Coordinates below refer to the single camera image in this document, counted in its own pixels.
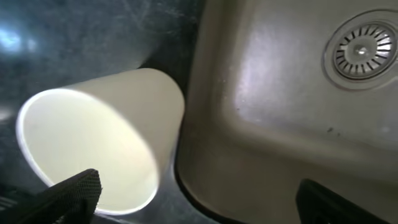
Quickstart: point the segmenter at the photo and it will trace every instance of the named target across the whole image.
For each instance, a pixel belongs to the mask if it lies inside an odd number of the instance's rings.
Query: drain strainer
[[[398,11],[364,12],[333,34],[322,57],[326,77],[347,90],[367,90],[398,78]]]
[[[352,80],[381,74],[394,60],[397,41],[387,24],[365,24],[346,33],[335,50],[335,67]]]

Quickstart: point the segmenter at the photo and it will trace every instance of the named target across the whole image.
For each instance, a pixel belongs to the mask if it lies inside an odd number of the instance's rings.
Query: metal sink basin
[[[177,154],[189,197],[241,222],[300,223],[295,193],[310,178],[398,223],[392,9],[208,1]]]

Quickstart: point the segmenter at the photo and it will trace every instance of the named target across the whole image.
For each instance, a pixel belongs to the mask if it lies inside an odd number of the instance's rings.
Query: white cup
[[[17,139],[48,186],[97,169],[103,191],[96,212],[124,215],[154,198],[183,111],[170,77],[138,69],[36,94],[19,112]]]

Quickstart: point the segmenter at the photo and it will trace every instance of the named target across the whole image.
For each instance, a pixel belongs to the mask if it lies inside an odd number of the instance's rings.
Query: sink
[[[207,1],[177,153],[187,197],[213,218],[300,223],[295,194],[309,178],[398,223],[392,9]]]

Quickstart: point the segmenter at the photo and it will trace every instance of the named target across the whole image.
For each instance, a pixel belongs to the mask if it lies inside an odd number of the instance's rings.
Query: stone countertop
[[[0,0],[0,182],[45,188],[16,141],[19,108],[32,95],[92,78],[149,67],[183,92],[204,0]],[[173,165],[154,201],[95,223],[213,223],[185,199]]]

